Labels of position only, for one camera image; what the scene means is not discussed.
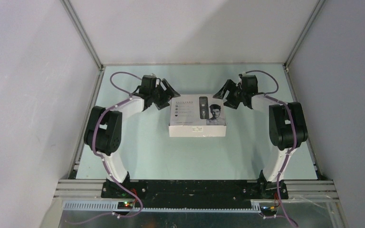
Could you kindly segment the white box with black tray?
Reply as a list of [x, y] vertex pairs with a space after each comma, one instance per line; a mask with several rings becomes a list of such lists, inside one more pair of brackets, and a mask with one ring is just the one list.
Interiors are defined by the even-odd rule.
[[171, 100], [170, 137], [224, 137], [223, 101], [212, 95], [181, 95]]

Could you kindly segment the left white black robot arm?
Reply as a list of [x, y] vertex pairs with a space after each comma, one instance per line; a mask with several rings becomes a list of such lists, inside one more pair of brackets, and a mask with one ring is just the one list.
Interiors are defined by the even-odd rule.
[[108, 108], [94, 106], [84, 133], [84, 144], [101, 159], [107, 178], [115, 183], [113, 192], [120, 198], [129, 196], [131, 192], [131, 184], [125, 181], [128, 171], [118, 153], [123, 121], [151, 105], [155, 105], [158, 110], [164, 109], [173, 98], [180, 97], [166, 79], [145, 75], [140, 81], [141, 84], [128, 94], [127, 99]]

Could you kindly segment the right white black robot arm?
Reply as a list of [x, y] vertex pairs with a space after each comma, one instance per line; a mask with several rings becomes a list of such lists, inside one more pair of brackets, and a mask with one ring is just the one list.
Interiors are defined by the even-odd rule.
[[271, 155], [260, 172], [258, 194], [265, 199], [277, 191], [274, 183], [283, 180], [284, 172], [292, 154], [308, 139], [308, 130], [303, 108], [299, 102], [284, 102], [272, 97], [272, 93], [260, 92], [255, 75], [239, 76], [238, 83], [227, 80], [213, 98], [225, 100], [226, 107], [237, 109], [240, 104], [262, 112], [269, 118], [269, 138], [272, 143]]

